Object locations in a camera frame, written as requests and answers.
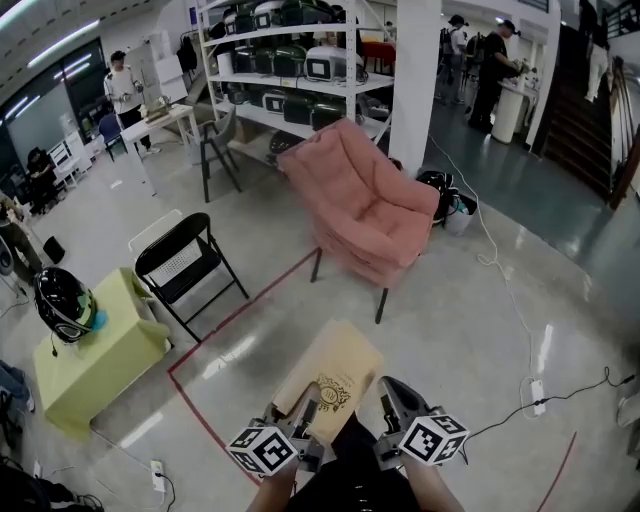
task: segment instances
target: chair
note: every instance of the chair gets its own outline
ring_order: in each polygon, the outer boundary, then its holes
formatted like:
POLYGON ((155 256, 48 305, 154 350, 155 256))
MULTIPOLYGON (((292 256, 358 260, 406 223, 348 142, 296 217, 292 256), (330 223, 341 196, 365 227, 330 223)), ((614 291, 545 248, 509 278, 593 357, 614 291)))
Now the chair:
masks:
POLYGON ((311 210, 323 251, 383 287, 380 323, 389 288, 425 248, 439 194, 398 171, 365 132, 342 119, 285 151, 278 163, 311 210))
MULTIPOLYGON (((171 217, 164 220, 160 226, 167 226, 173 222, 172 218, 175 218, 175 213, 171 212, 170 215, 171 217)), ((142 282, 149 287, 151 292, 169 310, 169 313, 198 343, 202 340, 196 336, 187 324, 209 304, 234 284, 238 285, 245 298, 249 299, 249 294, 247 294, 240 280, 236 277, 215 239, 211 236, 211 219, 206 213, 189 215, 152 242, 136 260, 135 271, 142 282), (201 236, 204 231, 206 231, 205 239, 201 236), (183 321, 171 308, 171 305, 218 268, 220 263, 229 271, 232 281, 187 320, 183 321)))
POLYGON ((53 172, 56 175, 56 181, 54 185, 58 185, 63 183, 64 186, 67 186, 67 178, 71 178, 74 187, 78 186, 73 173, 78 170, 80 159, 73 158, 71 153, 67 149, 67 146, 64 142, 61 142, 57 146, 55 146, 51 151, 49 151, 49 156, 55 165, 55 169, 53 172))
POLYGON ((120 129, 118 119, 116 118, 116 115, 114 113, 107 114, 102 119, 100 119, 100 122, 98 123, 98 131, 104 138, 104 145, 106 146, 107 153, 109 153, 112 162, 113 153, 111 152, 111 147, 115 146, 119 142, 124 147, 125 153, 128 153, 127 145, 124 143, 124 140, 122 140, 122 135, 120 134, 122 130, 120 129))
POLYGON ((207 121, 198 126, 200 132, 200 162, 202 164, 202 187, 204 189, 204 200, 209 202, 209 184, 208 180, 211 177, 209 162, 220 160, 223 169, 229 176, 229 179, 236 187, 238 192, 242 192, 238 180, 233 174, 233 168, 239 171, 240 168, 236 164, 235 160, 231 156, 229 150, 229 142, 236 136, 236 107, 231 107, 227 115, 218 121, 207 121), (213 131, 213 134, 209 136, 209 130, 213 131), (231 166, 224 159, 224 156, 229 158, 231 166))

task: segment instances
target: staircase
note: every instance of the staircase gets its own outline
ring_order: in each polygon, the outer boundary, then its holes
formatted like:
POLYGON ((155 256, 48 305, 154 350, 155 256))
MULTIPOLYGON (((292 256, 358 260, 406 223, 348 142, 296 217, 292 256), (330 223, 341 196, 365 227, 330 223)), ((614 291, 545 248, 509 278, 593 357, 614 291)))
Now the staircase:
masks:
POLYGON ((578 32, 563 26, 542 131, 533 151, 571 172, 603 199, 613 190, 611 112, 606 75, 593 104, 584 99, 589 64, 578 32))

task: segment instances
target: white box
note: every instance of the white box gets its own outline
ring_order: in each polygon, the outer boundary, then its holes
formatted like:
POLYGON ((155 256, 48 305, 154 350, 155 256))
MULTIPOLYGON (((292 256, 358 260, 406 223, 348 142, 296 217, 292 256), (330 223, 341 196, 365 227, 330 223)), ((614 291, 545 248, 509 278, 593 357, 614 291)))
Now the white box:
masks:
POLYGON ((442 464, 453 458, 469 436, 469 431, 453 416, 416 418, 399 448, 427 466, 442 464))
POLYGON ((277 427, 247 427, 226 450, 248 473, 267 476, 298 456, 298 450, 277 427))

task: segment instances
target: folding chair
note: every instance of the folding chair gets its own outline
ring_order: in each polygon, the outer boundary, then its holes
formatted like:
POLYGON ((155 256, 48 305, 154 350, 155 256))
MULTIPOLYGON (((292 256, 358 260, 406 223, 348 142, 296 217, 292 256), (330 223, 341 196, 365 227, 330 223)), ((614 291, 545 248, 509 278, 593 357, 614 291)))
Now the folding chair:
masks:
POLYGON ((234 284, 238 285, 242 295, 249 299, 249 294, 211 236, 211 219, 206 213, 189 215, 151 243, 136 260, 135 272, 198 343, 202 340, 187 324, 209 304, 234 284), (206 231, 205 239, 201 236, 204 231, 206 231), (182 320, 171 305, 218 268, 220 263, 226 267, 233 280, 187 320, 182 320))

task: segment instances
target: black helmet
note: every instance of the black helmet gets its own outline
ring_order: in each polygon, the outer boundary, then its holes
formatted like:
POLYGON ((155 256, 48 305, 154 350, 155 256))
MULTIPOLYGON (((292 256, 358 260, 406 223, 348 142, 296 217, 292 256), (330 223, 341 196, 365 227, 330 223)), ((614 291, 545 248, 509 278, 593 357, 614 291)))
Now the black helmet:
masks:
POLYGON ((91 290, 70 272, 45 268, 34 280, 35 303, 40 317, 58 338, 75 343, 91 331, 96 302, 91 290))

